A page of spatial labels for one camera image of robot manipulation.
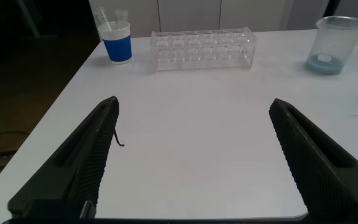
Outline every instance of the clear beaker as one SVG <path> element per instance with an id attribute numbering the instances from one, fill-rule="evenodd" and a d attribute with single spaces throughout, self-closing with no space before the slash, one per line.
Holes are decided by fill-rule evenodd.
<path id="1" fill-rule="evenodd" d="M 324 74 L 338 74 L 358 41 L 358 19 L 328 16 L 316 23 L 318 33 L 306 66 Z"/>

